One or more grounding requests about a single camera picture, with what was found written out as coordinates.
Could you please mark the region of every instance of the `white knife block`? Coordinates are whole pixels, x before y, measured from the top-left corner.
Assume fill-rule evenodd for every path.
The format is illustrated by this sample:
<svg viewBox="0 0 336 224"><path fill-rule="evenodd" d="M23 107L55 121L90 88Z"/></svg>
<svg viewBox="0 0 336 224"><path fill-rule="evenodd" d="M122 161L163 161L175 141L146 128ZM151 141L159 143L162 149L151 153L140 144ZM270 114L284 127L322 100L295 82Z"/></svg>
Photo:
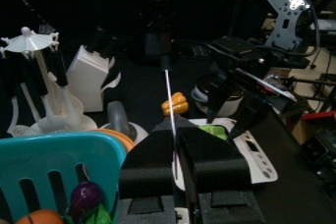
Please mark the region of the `white knife block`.
<svg viewBox="0 0 336 224"><path fill-rule="evenodd" d="M67 71L68 88L84 106L84 112L104 110L102 84L110 73L110 59L90 53L82 45Z"/></svg>

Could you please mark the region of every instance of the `orange object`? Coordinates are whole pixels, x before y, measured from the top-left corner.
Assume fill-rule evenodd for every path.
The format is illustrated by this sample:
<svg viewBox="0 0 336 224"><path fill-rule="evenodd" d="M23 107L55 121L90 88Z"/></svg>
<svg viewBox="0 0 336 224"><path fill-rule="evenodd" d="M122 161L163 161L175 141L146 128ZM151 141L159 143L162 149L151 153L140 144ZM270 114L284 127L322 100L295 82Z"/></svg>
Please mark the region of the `orange object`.
<svg viewBox="0 0 336 224"><path fill-rule="evenodd" d="M175 114L183 114L190 109L190 103L187 102L187 98L182 92L176 92L172 95L172 107ZM162 104L163 115L167 117L171 114L170 101L166 101Z"/></svg>
<svg viewBox="0 0 336 224"><path fill-rule="evenodd" d="M64 224L59 213L51 209L38 210L26 215L16 224Z"/></svg>
<svg viewBox="0 0 336 224"><path fill-rule="evenodd" d="M122 142L122 144L126 148L126 152L130 152L132 150L132 148L135 147L134 141L122 132L118 132L118 131L110 130L110 129L104 129L104 128L95 129L94 132L102 132L102 133L108 134L112 137L115 137Z"/></svg>

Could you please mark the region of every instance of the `orange fruit toy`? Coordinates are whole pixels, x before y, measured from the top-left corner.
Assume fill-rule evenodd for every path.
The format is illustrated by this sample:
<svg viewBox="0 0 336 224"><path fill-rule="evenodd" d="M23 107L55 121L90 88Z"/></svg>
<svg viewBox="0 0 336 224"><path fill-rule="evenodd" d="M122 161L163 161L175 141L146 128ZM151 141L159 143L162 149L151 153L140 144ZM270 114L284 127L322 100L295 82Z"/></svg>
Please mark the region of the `orange fruit toy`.
<svg viewBox="0 0 336 224"><path fill-rule="evenodd" d="M26 215L16 224L63 224L59 213L51 209L42 209Z"/></svg>

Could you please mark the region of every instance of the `dark background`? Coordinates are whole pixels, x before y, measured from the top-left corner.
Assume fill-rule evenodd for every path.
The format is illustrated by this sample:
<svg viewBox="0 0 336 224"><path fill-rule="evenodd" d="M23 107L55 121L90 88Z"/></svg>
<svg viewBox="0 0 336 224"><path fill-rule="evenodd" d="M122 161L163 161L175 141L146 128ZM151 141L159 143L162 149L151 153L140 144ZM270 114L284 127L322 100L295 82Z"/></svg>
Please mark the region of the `dark background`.
<svg viewBox="0 0 336 224"><path fill-rule="evenodd" d="M39 31L42 18L60 35L90 34L102 26L108 34L139 35L139 11L151 0L2 0L0 36L14 37L22 27ZM227 34L236 0L172 0L174 37L214 39ZM248 37L259 32L266 10L259 1L243 0L235 34Z"/></svg>

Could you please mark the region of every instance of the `black table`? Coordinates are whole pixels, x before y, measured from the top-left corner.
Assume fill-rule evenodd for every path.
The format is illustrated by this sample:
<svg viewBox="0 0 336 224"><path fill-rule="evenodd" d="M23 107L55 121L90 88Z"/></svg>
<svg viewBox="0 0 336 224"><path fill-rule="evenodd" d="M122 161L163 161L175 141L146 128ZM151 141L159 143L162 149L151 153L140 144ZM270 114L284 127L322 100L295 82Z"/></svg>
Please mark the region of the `black table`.
<svg viewBox="0 0 336 224"><path fill-rule="evenodd" d="M118 88L106 91L106 105L110 101L120 100L130 121L151 132L164 119L160 104L167 100L160 65L136 63L124 57L118 58L116 61L114 71L122 71L122 82ZM206 117L192 102L191 91L196 79L210 72L210 66L211 61L178 59L174 62L172 93L182 91L188 98L191 108L184 114L188 119ZM11 120L11 100L3 95L3 86L0 89L0 134L2 138L8 138L6 130ZM20 122L30 125L34 123L34 118L26 105L22 110ZM90 113L88 116L96 121L99 127L107 123L107 111ZM255 197L267 223L335 223L335 199L330 198L323 191L320 182L304 162L295 138L276 113L270 114L266 122L251 129L251 133L279 173L276 182L254 186Z"/></svg>

